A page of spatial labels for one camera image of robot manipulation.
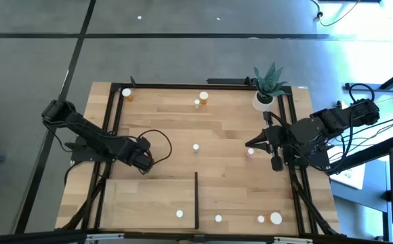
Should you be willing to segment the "black metal table frame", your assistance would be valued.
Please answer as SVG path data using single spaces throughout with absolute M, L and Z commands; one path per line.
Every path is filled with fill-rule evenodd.
M 194 108 L 201 92 L 208 101 Z M 70 171 L 56 226 L 62 227 L 81 208 L 99 179 L 194 180 L 199 176 L 199 229 L 100 228 L 105 191 L 91 204 L 81 222 L 100 230 L 221 235 L 287 235 L 320 232 L 291 187 L 289 172 L 273 171 L 271 156 L 256 150 L 247 157 L 246 141 L 258 135 L 265 122 L 252 107 L 253 90 L 244 85 L 139 84 L 130 102 L 116 83 L 93 83 L 83 116 L 119 135 L 144 136 L 151 144 L 156 165 L 142 175 L 136 168 L 115 161 L 86 161 Z M 198 144 L 199 152 L 192 146 Z M 282 223 L 270 214 L 279 212 Z M 215 216 L 222 221 L 216 222 Z M 258 216 L 265 222 L 259 223 Z

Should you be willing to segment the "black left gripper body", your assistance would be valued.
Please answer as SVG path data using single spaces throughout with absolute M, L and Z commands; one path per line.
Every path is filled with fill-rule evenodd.
M 148 155 L 150 142 L 145 138 L 136 138 L 136 140 L 126 139 L 124 143 L 124 162 L 151 162 L 151 156 Z

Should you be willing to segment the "grey office desk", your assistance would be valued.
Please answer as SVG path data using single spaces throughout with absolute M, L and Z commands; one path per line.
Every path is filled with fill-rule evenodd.
M 362 190 L 335 180 L 331 183 L 334 196 L 382 212 L 384 215 L 384 240 L 390 239 L 389 227 L 393 225 L 390 196 L 389 152 L 391 148 L 393 148 L 393 137 L 347 157 L 347 165 L 343 167 L 344 170 L 365 164 L 365 180 Z

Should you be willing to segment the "white paper sheet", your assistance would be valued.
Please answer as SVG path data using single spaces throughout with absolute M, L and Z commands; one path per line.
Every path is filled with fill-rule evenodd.
M 365 180 L 365 164 L 344 170 L 339 174 L 333 174 L 330 178 L 336 182 L 362 190 Z

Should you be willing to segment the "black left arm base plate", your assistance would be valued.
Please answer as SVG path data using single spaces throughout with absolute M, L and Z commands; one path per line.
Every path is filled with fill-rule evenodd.
M 72 161 L 98 161 L 98 162 L 111 162 L 114 161 L 113 157 L 105 152 L 96 152 L 90 148 L 87 142 L 77 137 L 75 142 L 65 142 L 64 145 L 72 151 Z

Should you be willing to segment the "black flat bar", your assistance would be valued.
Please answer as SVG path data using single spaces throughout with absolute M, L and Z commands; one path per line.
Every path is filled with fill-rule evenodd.
M 215 84 L 215 85 L 248 85 L 248 86 L 254 86 L 255 85 L 255 79 L 246 77 L 243 79 L 233 79 L 233 78 L 208 78 L 207 79 L 208 84 Z

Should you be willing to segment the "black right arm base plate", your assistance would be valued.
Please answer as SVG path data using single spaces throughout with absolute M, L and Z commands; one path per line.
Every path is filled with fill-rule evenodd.
M 304 167 L 314 167 L 318 170 L 327 170 L 329 166 L 329 158 L 325 152 L 314 152 L 314 153 L 304 153 L 298 147 L 294 145 L 284 145 L 284 150 L 291 150 L 291 154 L 293 155 L 294 166 L 304 166 Z

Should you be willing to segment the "black shelf divider post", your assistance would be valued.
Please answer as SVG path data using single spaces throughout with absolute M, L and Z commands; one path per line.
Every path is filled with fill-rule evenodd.
M 194 173 L 194 229 L 199 229 L 199 176 Z

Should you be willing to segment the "white plant pot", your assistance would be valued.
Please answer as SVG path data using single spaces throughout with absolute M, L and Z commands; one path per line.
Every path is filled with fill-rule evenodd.
M 268 98 L 262 98 L 260 93 L 257 91 L 252 99 L 252 106 L 254 109 L 260 112 L 266 112 L 270 110 L 274 102 L 274 98 L 269 96 Z

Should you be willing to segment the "black desk leg base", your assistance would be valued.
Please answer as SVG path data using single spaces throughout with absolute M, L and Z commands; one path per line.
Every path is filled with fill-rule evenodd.
M 356 85 L 358 83 L 345 83 L 343 86 L 343 89 L 348 91 L 353 85 Z M 375 92 L 393 92 L 393 77 L 391 77 L 389 80 L 382 84 L 372 84 L 372 83 L 366 83 L 365 85 L 368 85 L 373 91 Z M 357 91 L 368 91 L 366 87 L 363 86 L 355 86 L 353 87 L 353 90 Z

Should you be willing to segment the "silver metal bracket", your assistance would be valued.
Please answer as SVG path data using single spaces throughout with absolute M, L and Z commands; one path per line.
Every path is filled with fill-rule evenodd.
M 84 244 L 98 244 L 99 241 L 109 241 L 124 238 L 124 233 L 89 234 L 86 236 Z
M 274 237 L 272 244 L 314 244 L 312 239 L 296 237 Z

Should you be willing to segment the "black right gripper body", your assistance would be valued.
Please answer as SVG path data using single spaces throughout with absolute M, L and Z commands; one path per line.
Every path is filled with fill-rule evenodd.
M 293 146 L 290 125 L 271 125 L 266 128 L 266 137 L 273 153 L 278 148 Z

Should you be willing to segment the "green spiky plant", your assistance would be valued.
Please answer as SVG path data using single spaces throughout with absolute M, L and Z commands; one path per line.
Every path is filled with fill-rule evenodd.
M 286 82 L 279 81 L 283 67 L 277 68 L 275 62 L 273 62 L 264 76 L 261 76 L 258 68 L 254 67 L 253 70 L 256 78 L 256 87 L 261 98 L 268 99 L 269 97 L 273 98 L 285 94 L 281 88 Z

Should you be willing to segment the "black rig beam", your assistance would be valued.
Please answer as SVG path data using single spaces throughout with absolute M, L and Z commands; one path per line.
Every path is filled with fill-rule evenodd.
M 202 233 L 153 233 L 153 232 L 108 232 L 101 230 L 64 230 L 58 229 L 49 232 L 32 232 L 22 234 L 0 235 L 0 244 L 71 244 L 85 242 L 89 234 L 124 233 L 124 239 L 154 239 L 192 241 L 195 243 L 206 243 L 208 241 L 244 241 L 272 243 L 276 235 L 220 235 Z M 323 241 L 338 241 L 347 239 L 346 235 L 318 235 L 305 233 L 293 236 L 302 239 L 312 239 L 314 244 Z

